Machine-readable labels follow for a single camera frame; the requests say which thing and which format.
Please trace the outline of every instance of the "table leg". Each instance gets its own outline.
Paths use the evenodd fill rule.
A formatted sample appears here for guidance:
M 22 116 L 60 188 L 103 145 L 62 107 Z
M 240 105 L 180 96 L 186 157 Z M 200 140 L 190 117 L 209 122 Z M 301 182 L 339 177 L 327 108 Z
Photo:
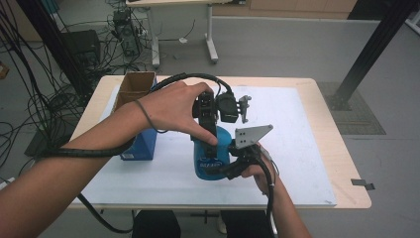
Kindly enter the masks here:
M 207 7 L 207 34 L 205 34 L 207 48 L 209 49 L 210 59 L 214 63 L 219 60 L 219 57 L 216 53 L 216 48 L 214 47 L 213 38 L 212 38 L 212 15 L 213 15 L 213 7 L 211 4 L 208 4 Z
M 417 14 L 414 16 L 414 18 L 410 21 L 410 20 L 405 20 L 405 23 L 411 28 L 413 29 L 417 34 L 420 35 L 420 27 L 417 26 L 417 24 L 420 23 L 420 11 L 417 12 Z
M 154 17 L 152 14 L 151 8 L 146 8 L 146 14 L 148 16 L 148 23 L 149 23 L 149 32 L 151 33 L 152 38 L 152 65 L 155 68 L 158 68 L 160 65 L 160 58 L 158 53 L 158 37 L 155 35 L 154 29 Z

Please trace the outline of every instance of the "floor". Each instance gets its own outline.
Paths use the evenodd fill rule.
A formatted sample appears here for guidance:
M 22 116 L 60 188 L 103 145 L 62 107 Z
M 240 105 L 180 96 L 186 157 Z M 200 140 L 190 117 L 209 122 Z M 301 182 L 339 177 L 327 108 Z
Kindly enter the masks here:
M 162 42 L 157 72 L 311 77 L 340 82 L 377 26 L 375 21 L 222 17 L 214 18 L 213 24 L 219 54 L 217 64 L 208 58 L 204 41 Z M 0 57 L 12 65 L 7 55 L 3 53 Z M 343 136 L 361 177 L 376 187 L 368 192 L 372 207 L 300 209 L 314 237 L 418 237 L 419 63 L 420 36 L 404 25 L 358 88 L 386 135 Z M 8 77 L 0 80 L 0 121 L 19 125 L 28 116 L 27 101 L 27 92 L 16 70 L 11 68 Z M 9 160 L 0 169 L 2 178 L 15 177 L 28 160 L 23 152 L 34 133 L 34 127 L 23 128 Z M 182 237 L 225 237 L 218 233 L 215 218 L 204 224 L 203 218 L 190 217 L 188 212 L 177 215 Z M 128 228 L 132 219 L 128 210 L 105 210 L 104 217 L 119 228 Z M 129 235 L 107 231 L 86 210 L 80 209 L 67 210 L 41 237 Z
M 350 20 L 381 20 L 394 0 L 359 0 L 350 13 Z

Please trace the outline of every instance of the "cardboard box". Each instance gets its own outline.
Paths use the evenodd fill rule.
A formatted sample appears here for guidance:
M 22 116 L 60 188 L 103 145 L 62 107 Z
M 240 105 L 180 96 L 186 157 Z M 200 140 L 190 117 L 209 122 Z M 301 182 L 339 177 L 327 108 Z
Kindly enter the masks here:
M 157 83 L 154 72 L 127 72 L 118 91 L 114 110 L 122 105 L 137 100 L 148 94 L 149 89 Z M 120 155 L 123 161 L 150 161 L 154 157 L 158 133 L 148 129 L 136 136 L 133 146 Z

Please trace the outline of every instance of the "black cable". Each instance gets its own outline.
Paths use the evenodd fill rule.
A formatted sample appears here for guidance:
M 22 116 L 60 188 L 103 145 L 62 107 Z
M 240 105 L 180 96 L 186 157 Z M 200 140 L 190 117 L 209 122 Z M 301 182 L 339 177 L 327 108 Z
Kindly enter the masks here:
M 1 11 L 0 11 L 0 15 L 1 15 L 1 19 L 2 20 L 3 19 L 6 20 L 6 22 L 10 25 L 11 29 L 13 29 L 14 32 L 16 32 L 16 34 L 19 36 L 19 38 L 22 39 L 22 40 L 24 40 L 23 37 L 17 32 L 17 30 L 15 28 L 13 28 L 13 26 L 11 26 L 11 23 L 8 20 L 7 16 L 4 13 L 2 13 Z M 5 37 L 7 39 L 7 41 L 9 42 L 9 44 L 12 44 L 13 43 L 12 39 L 10 38 L 9 35 L 7 35 L 5 29 L 2 27 L 2 25 L 0 25 L 0 31 L 2 32 L 3 37 Z M 11 47 L 12 47 L 12 50 L 16 53 L 16 55 L 18 55 L 18 57 L 21 60 L 21 62 L 24 64 L 24 67 L 26 68 L 26 70 L 28 72 L 29 79 L 30 79 L 30 81 L 32 83 L 33 88 L 35 89 L 35 91 L 37 92 L 37 94 L 39 96 L 41 96 L 42 94 L 41 94 L 40 89 L 38 88 L 37 82 L 35 81 L 34 73 L 32 72 L 31 67 L 29 66 L 29 63 L 26 60 L 25 56 L 23 55 L 22 52 L 19 51 L 19 48 L 15 44 L 12 44 Z
M 1 153 L 0 159 L 4 156 L 4 159 L 2 161 L 2 163 L 0 164 L 0 169 L 6 164 L 7 160 L 9 159 L 9 155 L 10 152 L 12 151 L 12 147 L 15 144 L 16 138 L 19 135 L 19 132 L 21 131 L 21 129 L 29 124 L 33 124 L 33 123 L 27 123 L 27 121 L 30 119 L 30 117 L 28 117 L 19 127 L 13 128 L 12 132 L 15 132 L 15 135 L 13 136 L 13 139 L 10 141 L 10 144 L 6 147 L 6 149 Z
M 220 79 L 216 76 L 213 76 L 213 75 L 207 74 L 207 73 L 185 73 L 185 72 L 180 73 L 180 74 L 176 74 L 174 76 L 171 76 L 171 77 L 168 77 L 168 78 L 162 80 L 161 82 L 159 82 L 155 86 L 153 86 L 151 88 L 150 92 L 157 91 L 157 90 L 162 89 L 162 88 L 164 88 L 164 87 L 166 87 L 166 86 L 168 86 L 168 85 L 170 85 L 170 84 L 172 84 L 176 81 L 184 80 L 184 79 L 189 78 L 189 77 L 199 77 L 199 78 L 215 81 L 219 84 L 219 86 L 220 86 L 220 84 L 222 84 L 226 88 L 227 93 L 232 94 L 232 95 L 234 94 L 231 86 L 229 86 L 228 83 L 226 83 L 225 81 L 223 81 L 222 79 Z
M 65 28 L 70 28 L 70 27 L 74 27 L 74 26 L 77 26 L 77 25 L 88 24 L 88 23 L 102 23 L 102 22 L 107 22 L 107 21 L 86 21 L 86 22 L 69 24 L 69 25 L 65 25 L 64 28 L 60 29 L 60 31 L 62 32 L 62 30 L 64 30 Z
M 81 201 L 81 203 L 83 203 L 83 205 L 86 206 L 86 208 L 90 211 L 90 213 L 96 218 L 96 220 L 98 220 L 103 226 L 105 226 L 106 228 L 108 228 L 110 231 L 115 232 L 115 233 L 119 233 L 119 234 L 127 234 L 132 232 L 132 229 L 129 230 L 120 230 L 117 229 L 115 227 L 113 227 L 111 224 L 109 224 L 96 210 L 95 208 L 92 206 L 92 204 L 90 204 L 90 202 L 86 199 L 86 197 L 84 197 L 84 195 L 81 193 L 77 196 L 77 198 Z
M 8 8 L 9 8 L 9 12 L 11 13 L 11 15 L 12 15 L 12 19 L 13 19 L 13 22 L 14 22 L 14 26 L 15 26 L 15 28 L 17 29 L 18 28 L 18 24 L 17 24 L 17 22 L 16 22 L 16 18 L 15 18 L 15 14 L 13 13 L 13 11 L 12 11 L 12 8 L 10 7 L 10 4 L 9 4 L 9 1 L 8 0 L 6 0 L 6 4 L 8 5 Z M 3 10 L 3 12 L 4 13 L 6 13 L 6 9 L 5 9 L 5 7 L 3 6 L 3 3 L 2 2 L 0 2 L 0 6 L 1 6 L 1 9 Z M 8 30 L 8 32 L 10 33 L 10 35 L 12 36 L 12 38 L 15 40 L 15 41 L 17 41 L 18 40 L 18 36 L 11 30 L 11 29 L 9 29 L 9 27 L 10 26 L 7 26 L 7 25 L 5 25 L 5 27 L 7 28 L 7 30 Z
M 5 178 L 1 178 L 0 177 L 0 180 L 3 180 L 4 182 L 6 182 L 7 184 L 9 184 L 10 183 L 10 181 L 9 180 L 7 180 L 7 179 L 5 179 Z
M 272 204 L 274 201 L 274 182 L 272 181 L 271 173 L 269 172 L 269 169 L 263 159 L 261 157 L 257 157 L 256 160 L 262 168 L 263 173 L 265 174 L 265 179 L 268 186 L 268 202 L 266 204 L 265 218 L 266 222 L 268 223 L 270 235 L 272 238 L 275 238 L 271 224 Z
M 26 161 L 24 164 L 23 164 L 23 166 L 21 167 L 21 169 L 19 170 L 19 173 L 18 173 L 18 177 L 22 174 L 22 172 L 24 171 L 24 168 L 25 168 L 25 166 L 29 163 L 29 162 L 31 162 L 31 161 L 35 161 L 36 160 L 36 157 L 32 157 L 32 158 L 30 158 L 28 161 Z
M 47 149 L 42 153 L 43 157 L 75 157 L 75 158 L 106 158 L 120 155 L 121 153 L 127 151 L 134 142 L 135 138 L 132 138 L 123 145 L 108 149 L 108 150 L 79 150 L 79 149 L 70 149 L 70 148 L 56 148 L 56 149 Z
M 9 25 L 10 25 L 10 21 L 8 20 L 8 19 L 5 19 L 6 17 L 5 17 L 5 15 L 3 14 L 3 13 L 1 13 L 1 15 L 2 15 L 2 21 L 3 21 L 3 23 L 9 23 Z M 21 36 L 20 36 L 20 34 L 19 33 L 17 33 L 17 31 L 16 31 L 16 29 L 14 29 L 13 28 L 13 26 L 11 27 L 15 32 L 16 32 L 16 34 L 18 35 L 18 37 L 20 37 L 21 38 Z M 26 59 L 25 59 L 25 57 L 23 56 L 23 54 L 22 54 L 22 52 L 20 52 L 19 51 L 19 49 L 20 48 L 17 48 L 17 47 L 15 47 L 16 46 L 16 44 L 14 44 L 14 42 L 12 41 L 12 39 L 10 38 L 10 37 L 8 37 L 8 36 L 5 36 L 5 38 L 8 40 L 8 42 L 11 44 L 11 46 L 12 46 L 12 49 L 15 51 L 15 53 L 18 55 L 18 57 L 21 59 L 21 61 L 22 61 L 22 63 L 26 66 L 26 68 L 27 68 L 27 70 L 28 70 L 28 74 L 30 75 L 30 80 L 31 80 L 31 83 L 32 83 L 32 87 L 35 89 L 35 91 L 36 91 L 36 95 L 37 95 L 37 97 L 38 97 L 38 99 L 40 99 L 40 101 L 42 102 L 42 107 L 41 107 L 41 110 L 38 108 L 38 105 L 37 105 L 37 99 L 34 97 L 34 96 L 32 96 L 31 98 L 32 98 L 32 100 L 33 100 L 33 104 L 35 105 L 35 107 L 36 107 L 36 111 L 37 111 L 37 113 L 38 113 L 38 116 L 40 117 L 40 118 L 44 118 L 44 119 L 42 119 L 41 121 L 45 121 L 46 122 L 46 124 L 41 124 L 42 126 L 47 126 L 48 124 L 50 124 L 51 122 L 53 122 L 52 120 L 53 120 L 53 117 L 59 117 L 59 115 L 57 115 L 56 114 L 56 112 L 54 111 L 54 110 L 52 110 L 51 108 L 49 108 L 50 107 L 50 103 L 49 103 L 49 101 L 44 97 L 44 96 L 42 96 L 41 95 L 41 93 L 40 93 L 40 91 L 38 90 L 38 87 L 37 87 L 37 83 L 35 82 L 35 78 L 34 78 L 34 76 L 33 76 L 33 73 L 32 73 L 32 71 L 28 68 L 28 65 L 27 65 L 27 61 L 26 61 Z M 51 64 L 50 64 L 50 59 L 48 58 L 48 60 L 49 60 L 49 66 L 50 66 L 50 68 L 47 68 L 43 63 L 42 63 L 42 61 L 38 58 L 38 56 L 32 51 L 32 49 L 29 47 L 29 45 L 22 39 L 22 41 L 24 42 L 24 44 L 26 45 L 26 46 L 28 46 L 28 48 L 30 49 L 30 51 L 33 53 L 33 55 L 36 57 L 36 59 L 39 61 L 39 63 L 44 67 L 44 69 L 45 69 L 45 71 L 46 71 L 46 73 L 47 73 L 47 75 L 52 75 L 52 68 L 51 68 Z M 16 65 L 16 63 L 15 63 L 15 61 L 14 61 L 14 59 L 13 59 L 13 57 L 11 56 L 11 58 L 12 58 L 12 61 L 14 62 L 14 64 L 15 64 L 15 66 L 16 66 L 16 68 L 18 69 L 18 72 L 20 73 L 20 71 L 19 71 L 19 67 Z M 51 82 L 51 84 L 52 84 L 52 87 L 54 88 L 54 90 L 55 91 L 57 91 L 57 89 L 55 88 L 55 86 L 54 86 L 54 83 L 55 83 L 55 79 L 53 78 L 53 77 L 50 77 L 50 82 Z M 45 113 L 45 110 L 44 110 L 44 108 L 47 108 L 48 110 L 49 110 L 49 113 Z M 49 137 L 49 130 L 42 130 L 42 131 L 45 131 L 45 135 L 47 135 L 47 137 L 48 137 L 48 140 L 50 140 L 51 139 L 51 137 Z
M 182 38 L 187 38 L 189 36 L 189 34 L 191 34 L 192 30 L 194 30 L 194 27 L 195 27 L 195 19 L 192 22 L 191 30 L 189 30 L 189 32 L 184 37 L 182 37 Z M 174 42 L 174 41 L 179 41 L 179 39 L 161 39 L 159 41 L 160 42 Z
M 134 102 L 136 102 L 136 104 L 140 107 L 140 109 L 142 110 L 143 114 L 145 115 L 146 119 L 148 120 L 149 124 L 151 124 L 152 128 L 157 131 L 158 133 L 166 133 L 167 131 L 160 131 L 158 130 L 158 128 L 155 126 L 155 124 L 152 122 L 151 118 L 148 115 L 148 112 L 146 111 L 145 107 L 143 107 L 142 103 L 139 100 L 134 100 Z
M 0 135 L 0 138 L 4 139 L 4 142 L 0 145 L 0 149 L 3 149 L 5 147 L 4 150 L 2 150 L 1 154 L 0 154 L 0 159 L 3 158 L 3 156 L 8 152 L 8 150 L 11 148 L 12 145 L 12 136 L 13 136 L 13 126 L 12 124 L 8 123 L 8 122 L 0 122 L 0 125 L 6 125 L 7 127 L 9 127 L 9 131 L 2 133 Z M 0 168 L 3 167 L 3 165 L 6 163 L 7 161 L 7 157 L 3 160 L 3 162 L 0 164 Z

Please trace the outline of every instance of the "table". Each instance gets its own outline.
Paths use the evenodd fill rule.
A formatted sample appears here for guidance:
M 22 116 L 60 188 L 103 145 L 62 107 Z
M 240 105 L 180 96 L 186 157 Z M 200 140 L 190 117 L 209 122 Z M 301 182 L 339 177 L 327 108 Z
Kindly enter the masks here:
M 162 80 L 163 78 L 165 77 L 159 76 L 157 79 Z M 88 106 L 86 107 L 83 116 L 80 119 L 79 124 L 75 129 L 73 138 L 81 135 L 83 132 L 98 123 L 99 118 L 101 117 L 102 112 L 111 96 L 113 88 L 115 88 L 116 85 L 119 85 L 122 79 L 123 76 L 117 75 L 105 76 L 101 79 Z M 313 79 L 281 77 L 221 77 L 221 79 L 227 81 L 231 86 L 253 85 L 295 88 L 300 96 L 300 100 L 312 129 L 320 156 L 324 163 L 328 179 L 330 180 L 337 200 L 336 206 L 328 208 L 369 208 L 371 206 L 371 201 L 366 189 L 363 186 L 352 185 L 351 179 L 360 179 L 359 173 L 334 123 L 334 120 L 331 117 L 318 86 Z M 198 78 L 186 80 L 187 83 L 196 83 L 198 81 L 202 80 Z M 99 203 L 94 205 L 97 208 L 156 208 L 150 207 L 147 204 L 128 205 L 124 202 L 119 204 Z M 74 202 L 70 207 L 81 206 L 81 204 Z M 226 205 L 197 206 L 191 204 L 177 207 L 160 206 L 159 208 L 223 209 L 227 207 L 261 209 L 263 208 L 263 205 L 249 204 L 229 207 Z
M 185 5 L 185 4 L 207 4 L 207 33 L 205 34 L 207 48 L 210 53 L 210 59 L 213 62 L 218 61 L 216 48 L 213 43 L 212 36 L 212 12 L 214 3 L 227 3 L 231 0 L 140 0 L 135 2 L 127 1 L 126 4 L 131 8 L 144 8 L 148 16 L 149 31 L 152 38 L 152 64 L 155 68 L 160 65 L 159 51 L 158 51 L 158 37 L 154 30 L 154 16 L 152 13 L 152 7 L 155 6 L 170 6 L 170 5 Z

